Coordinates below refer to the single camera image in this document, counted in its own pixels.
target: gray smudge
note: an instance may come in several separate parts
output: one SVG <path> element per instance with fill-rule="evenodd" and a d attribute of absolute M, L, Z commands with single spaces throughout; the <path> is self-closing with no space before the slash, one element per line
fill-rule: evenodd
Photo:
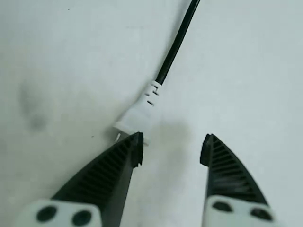
<path fill-rule="evenodd" d="M 24 81 L 20 85 L 19 103 L 21 113 L 31 132 L 42 131 L 48 122 L 41 92 L 33 84 Z"/>

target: white plug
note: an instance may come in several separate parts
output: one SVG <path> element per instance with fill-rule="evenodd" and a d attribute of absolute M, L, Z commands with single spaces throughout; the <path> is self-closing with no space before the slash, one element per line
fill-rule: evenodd
<path fill-rule="evenodd" d="M 150 130 L 155 117 L 155 106 L 160 96 L 160 88 L 161 84 L 152 81 L 137 102 L 124 113 L 114 127 L 127 135 L 142 132 L 144 143 L 148 145 Z"/>

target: power cord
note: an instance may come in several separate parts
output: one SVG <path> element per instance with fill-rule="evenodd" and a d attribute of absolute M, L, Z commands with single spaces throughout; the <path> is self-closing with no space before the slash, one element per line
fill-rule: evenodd
<path fill-rule="evenodd" d="M 164 83 L 164 80 L 169 72 L 169 69 L 178 53 L 178 50 L 183 42 L 186 31 L 189 27 L 189 24 L 191 22 L 191 19 L 193 18 L 194 13 L 198 7 L 199 2 L 200 2 L 200 0 L 192 0 L 188 7 L 188 10 L 184 16 L 184 19 L 179 28 L 175 41 L 172 44 L 172 46 L 164 60 L 164 63 L 162 64 L 162 67 L 157 75 L 156 82 L 158 82 L 161 85 Z"/>
<path fill-rule="evenodd" d="M 147 86 L 138 101 L 132 105 L 115 123 L 114 127 L 120 131 L 115 142 L 120 141 L 121 138 L 124 138 L 127 135 L 132 135 L 136 132 L 143 132 L 144 143 L 149 143 L 150 129 L 154 125 L 155 105 L 159 99 L 162 84 L 164 83 L 168 71 L 182 44 L 190 21 L 193 18 L 199 2 L 200 0 L 191 1 L 183 18 L 177 36 L 164 60 L 164 63 L 157 75 L 156 80 L 152 81 Z"/>

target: white surface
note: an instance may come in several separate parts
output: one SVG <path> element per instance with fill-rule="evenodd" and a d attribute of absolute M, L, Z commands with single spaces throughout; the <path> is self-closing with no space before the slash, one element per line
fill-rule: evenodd
<path fill-rule="evenodd" d="M 37 221 L 37 214 L 45 207 L 57 208 L 55 216 L 45 222 Z M 75 227 L 72 220 L 75 214 L 89 211 L 91 219 L 85 227 L 102 227 L 101 214 L 97 206 L 85 203 L 37 200 L 23 207 L 17 215 L 13 227 Z"/>
<path fill-rule="evenodd" d="M 214 208 L 213 205 L 216 202 L 227 203 L 232 212 Z M 208 197 L 205 203 L 202 227 L 282 227 L 277 221 L 274 211 L 264 204 L 218 195 Z M 272 221 L 250 215 L 253 209 L 265 210 L 272 217 Z"/>
<path fill-rule="evenodd" d="M 151 81 L 140 98 L 122 114 L 114 127 L 127 135 L 142 132 L 144 143 L 148 145 L 151 130 L 159 120 L 157 103 L 160 99 L 160 90 L 161 84 Z"/>
<path fill-rule="evenodd" d="M 108 129 L 154 79 L 189 2 L 0 2 L 1 225 L 114 140 Z M 285 226 L 301 226 L 302 9 L 301 0 L 201 1 L 122 227 L 201 226 L 207 133 L 241 159 Z"/>

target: black cable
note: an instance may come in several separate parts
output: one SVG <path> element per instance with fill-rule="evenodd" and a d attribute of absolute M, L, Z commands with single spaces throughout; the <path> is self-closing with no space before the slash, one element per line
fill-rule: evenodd
<path fill-rule="evenodd" d="M 189 27 L 190 21 L 193 18 L 193 15 L 195 13 L 195 10 L 196 10 L 199 2 L 200 2 L 200 0 L 192 0 L 187 9 L 187 12 L 183 18 L 182 24 L 181 24 L 179 31 L 177 33 L 177 36 L 175 38 L 175 41 L 172 44 L 172 46 L 169 50 L 169 53 L 167 54 L 167 56 L 164 60 L 164 63 L 157 75 L 156 82 L 158 82 L 159 84 L 163 84 L 163 82 L 169 72 L 169 69 L 178 53 L 178 50 L 182 44 L 186 31 Z"/>

